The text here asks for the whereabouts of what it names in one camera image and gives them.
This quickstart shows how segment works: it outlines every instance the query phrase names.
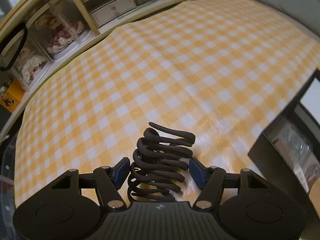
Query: black spiral coil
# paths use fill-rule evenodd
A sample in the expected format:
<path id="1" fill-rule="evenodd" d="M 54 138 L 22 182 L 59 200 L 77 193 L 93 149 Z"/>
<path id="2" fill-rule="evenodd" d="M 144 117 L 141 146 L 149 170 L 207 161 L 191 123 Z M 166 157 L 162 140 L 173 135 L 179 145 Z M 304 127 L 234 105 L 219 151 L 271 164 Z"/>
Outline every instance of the black spiral coil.
<path id="1" fill-rule="evenodd" d="M 149 125 L 159 131 L 176 135 L 181 138 L 172 139 L 159 136 L 153 128 L 147 128 L 142 138 L 137 142 L 137 149 L 133 152 L 134 162 L 130 167 L 128 177 L 128 198 L 130 202 L 136 201 L 135 197 L 151 199 L 160 202 L 173 202 L 175 198 L 170 190 L 179 192 L 181 188 L 171 180 L 183 182 L 185 177 L 177 173 L 177 168 L 188 170 L 187 163 L 180 158 L 191 158 L 191 147 L 196 136 L 190 132 L 172 130 L 153 122 Z M 155 186 L 156 188 L 140 188 L 140 184 Z"/>

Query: yellow checkered tablecloth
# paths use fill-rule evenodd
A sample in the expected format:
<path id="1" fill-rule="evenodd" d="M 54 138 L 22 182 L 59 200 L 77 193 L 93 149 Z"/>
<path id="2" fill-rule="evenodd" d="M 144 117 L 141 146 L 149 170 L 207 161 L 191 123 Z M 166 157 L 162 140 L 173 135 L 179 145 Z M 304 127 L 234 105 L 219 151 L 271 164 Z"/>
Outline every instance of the yellow checkered tablecloth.
<path id="1" fill-rule="evenodd" d="M 29 102 L 16 204 L 67 169 L 132 160 L 149 121 L 194 133 L 194 156 L 206 166 L 256 170 L 249 149 L 317 65 L 320 44 L 254 0 L 186 1 L 121 26 Z M 184 175 L 176 197 L 192 203 L 199 192 Z M 127 199 L 126 183 L 120 194 Z"/>

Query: orange box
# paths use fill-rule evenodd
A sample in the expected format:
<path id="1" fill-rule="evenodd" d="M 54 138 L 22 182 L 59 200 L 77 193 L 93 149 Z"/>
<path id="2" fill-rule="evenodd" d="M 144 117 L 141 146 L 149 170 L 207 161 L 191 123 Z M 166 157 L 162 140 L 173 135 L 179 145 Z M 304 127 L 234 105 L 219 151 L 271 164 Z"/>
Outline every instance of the orange box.
<path id="1" fill-rule="evenodd" d="M 8 90 L 2 96 L 0 104 L 10 113 L 13 113 L 13 111 L 22 101 L 23 95 L 24 89 L 22 88 L 19 81 L 16 78 L 14 78 L 11 84 L 9 85 Z"/>

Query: black strap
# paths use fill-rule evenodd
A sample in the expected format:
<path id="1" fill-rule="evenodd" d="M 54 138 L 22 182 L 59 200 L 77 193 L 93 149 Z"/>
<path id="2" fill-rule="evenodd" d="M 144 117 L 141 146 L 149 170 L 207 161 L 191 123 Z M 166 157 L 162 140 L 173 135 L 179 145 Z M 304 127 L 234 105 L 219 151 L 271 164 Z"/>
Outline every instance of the black strap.
<path id="1" fill-rule="evenodd" d="M 7 71 L 9 69 L 12 68 L 14 62 L 17 60 L 20 52 L 23 49 L 24 44 L 26 43 L 27 40 L 27 36 L 28 36 L 28 30 L 26 28 L 26 24 L 25 23 L 20 23 L 17 27 L 15 27 L 13 29 L 13 31 L 3 39 L 3 41 L 0 42 L 0 54 L 2 53 L 2 51 L 4 50 L 4 48 L 8 45 L 8 43 L 20 32 L 24 30 L 24 34 L 23 37 L 20 41 L 20 44 L 18 46 L 17 51 L 15 52 L 15 54 L 13 55 L 12 59 L 10 60 L 10 63 L 7 65 L 7 67 L 1 67 L 0 66 L 0 71 Z"/>

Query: white logo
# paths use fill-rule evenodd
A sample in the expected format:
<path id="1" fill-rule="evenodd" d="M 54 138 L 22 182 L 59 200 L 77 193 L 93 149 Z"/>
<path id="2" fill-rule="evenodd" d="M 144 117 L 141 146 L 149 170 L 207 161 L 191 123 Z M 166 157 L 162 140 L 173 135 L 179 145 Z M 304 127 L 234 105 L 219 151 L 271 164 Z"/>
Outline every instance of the white logo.
<path id="1" fill-rule="evenodd" d="M 156 206 L 156 208 L 159 209 L 159 210 L 164 209 L 164 205 L 159 204 L 159 205 Z"/>

